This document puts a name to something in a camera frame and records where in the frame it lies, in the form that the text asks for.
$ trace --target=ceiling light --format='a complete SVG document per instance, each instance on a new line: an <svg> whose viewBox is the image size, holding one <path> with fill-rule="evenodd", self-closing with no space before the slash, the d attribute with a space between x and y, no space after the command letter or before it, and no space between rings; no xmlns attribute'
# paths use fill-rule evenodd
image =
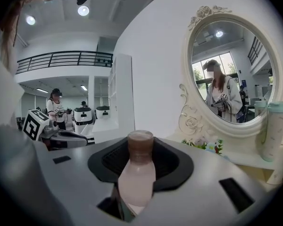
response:
<svg viewBox="0 0 283 226"><path fill-rule="evenodd" d="M80 6L77 12L81 16L86 16L87 14L89 14L89 8L87 6Z"/></svg>
<svg viewBox="0 0 283 226"><path fill-rule="evenodd" d="M36 20L33 16L28 16L26 18L26 22L29 24L29 25L34 25L36 23Z"/></svg>
<svg viewBox="0 0 283 226"><path fill-rule="evenodd" d="M217 31L217 33L216 33L216 37L217 38L220 38L222 35L223 35L222 31Z"/></svg>
<svg viewBox="0 0 283 226"><path fill-rule="evenodd" d="M86 87L84 85L81 85L82 89L87 91Z"/></svg>
<svg viewBox="0 0 283 226"><path fill-rule="evenodd" d="M43 90L43 89L37 88L37 90L38 90L38 91L42 91L42 92L44 92L44 93L48 93L48 91L45 91L45 90Z"/></svg>

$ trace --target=white mirror frame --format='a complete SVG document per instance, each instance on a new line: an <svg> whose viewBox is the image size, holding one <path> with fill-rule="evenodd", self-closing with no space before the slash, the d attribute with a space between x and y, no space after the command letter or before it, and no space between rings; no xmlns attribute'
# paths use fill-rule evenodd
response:
<svg viewBox="0 0 283 226"><path fill-rule="evenodd" d="M218 135L219 138L224 140L227 140L229 137L245 139L263 132L262 129L266 123L266 113L244 124L229 123L211 111L198 91L191 67L192 47L199 32L205 26L217 21L237 23L249 29L261 41L271 61L274 76L273 91L269 102L283 101L283 64L280 61L277 48L268 34L262 29L258 29L249 21L235 15L227 8L202 6L197 11L196 16L192 17L184 39L182 49L184 81L180 85L180 89L183 91L182 97L186 101L179 117L179 128L169 139L177 141L179 139L192 140L200 137L204 132L207 132L209 135Z"/></svg>

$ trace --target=round ceiling light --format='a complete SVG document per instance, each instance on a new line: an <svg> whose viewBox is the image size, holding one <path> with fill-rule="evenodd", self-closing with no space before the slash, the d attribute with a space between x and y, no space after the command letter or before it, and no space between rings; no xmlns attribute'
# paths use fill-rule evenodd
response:
<svg viewBox="0 0 283 226"><path fill-rule="evenodd" d="M29 25L34 25L36 23L36 20L33 16L28 16L26 18L26 22L29 24Z"/></svg>
<svg viewBox="0 0 283 226"><path fill-rule="evenodd" d="M217 38L220 38L222 35L223 35L222 31L217 31L217 33L216 33L216 37Z"/></svg>
<svg viewBox="0 0 283 226"><path fill-rule="evenodd" d="M80 6L77 12L81 16L86 16L89 14L89 8L87 6Z"/></svg>

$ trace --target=pink bottle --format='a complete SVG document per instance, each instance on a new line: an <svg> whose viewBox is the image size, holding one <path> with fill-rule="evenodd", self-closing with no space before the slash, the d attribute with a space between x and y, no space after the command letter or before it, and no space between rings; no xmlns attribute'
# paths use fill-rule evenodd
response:
<svg viewBox="0 0 283 226"><path fill-rule="evenodd" d="M130 159L118 178L118 189L125 203L145 207L152 198L156 180L152 161L153 134L136 130L128 135Z"/></svg>

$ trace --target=railing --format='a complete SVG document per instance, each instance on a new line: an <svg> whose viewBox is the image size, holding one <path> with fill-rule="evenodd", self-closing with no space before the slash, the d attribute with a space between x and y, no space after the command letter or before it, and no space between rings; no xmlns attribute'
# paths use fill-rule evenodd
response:
<svg viewBox="0 0 283 226"><path fill-rule="evenodd" d="M260 53L260 50L262 49L262 47L263 47L263 45L261 44L259 39L254 37L254 41L251 45L249 55L247 56L250 59L251 65L253 65L256 58L258 58L258 54Z"/></svg>
<svg viewBox="0 0 283 226"><path fill-rule="evenodd" d="M32 56L18 61L17 73L56 66L88 65L112 67L113 54L93 51L61 51Z"/></svg>

